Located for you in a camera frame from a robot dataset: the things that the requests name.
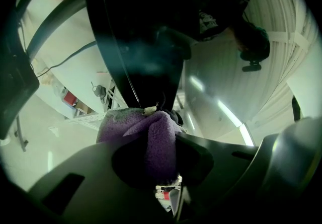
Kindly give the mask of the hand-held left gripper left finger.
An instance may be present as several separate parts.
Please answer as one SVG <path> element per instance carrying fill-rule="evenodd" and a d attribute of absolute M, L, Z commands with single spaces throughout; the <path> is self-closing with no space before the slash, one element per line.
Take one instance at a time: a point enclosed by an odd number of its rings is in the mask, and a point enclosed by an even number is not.
<path fill-rule="evenodd" d="M 118 148 L 98 143 L 82 149 L 41 177 L 29 194 L 66 224 L 173 224 L 142 156 L 114 157 Z"/>

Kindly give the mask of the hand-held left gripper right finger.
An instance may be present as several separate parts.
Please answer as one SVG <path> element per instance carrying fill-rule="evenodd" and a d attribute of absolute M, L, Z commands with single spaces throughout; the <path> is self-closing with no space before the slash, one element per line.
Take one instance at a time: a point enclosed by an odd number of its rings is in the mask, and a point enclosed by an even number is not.
<path fill-rule="evenodd" d="M 252 201 L 276 139 L 268 135 L 259 146 L 249 146 L 176 133 L 177 169 L 183 178 L 176 222 L 197 222 L 226 202 L 244 206 Z"/>

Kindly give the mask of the purple fleece cloth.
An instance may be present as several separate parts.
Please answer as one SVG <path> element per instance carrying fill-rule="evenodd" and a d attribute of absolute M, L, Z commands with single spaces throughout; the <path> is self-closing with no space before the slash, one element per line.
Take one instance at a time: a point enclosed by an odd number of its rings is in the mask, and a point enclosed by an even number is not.
<path fill-rule="evenodd" d="M 144 116 L 143 109 L 126 108 L 107 112 L 99 128 L 97 142 L 146 132 L 144 170 L 158 183 L 171 183 L 178 175 L 176 132 L 181 131 L 181 126 L 165 111 L 155 111 Z"/>

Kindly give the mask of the red box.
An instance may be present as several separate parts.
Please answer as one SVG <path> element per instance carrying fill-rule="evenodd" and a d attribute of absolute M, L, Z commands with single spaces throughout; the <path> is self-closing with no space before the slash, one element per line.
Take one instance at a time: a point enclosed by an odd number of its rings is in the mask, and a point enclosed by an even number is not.
<path fill-rule="evenodd" d="M 74 107 L 77 103 L 77 97 L 70 91 L 67 91 L 67 93 L 63 97 L 63 102 L 70 107 Z"/>

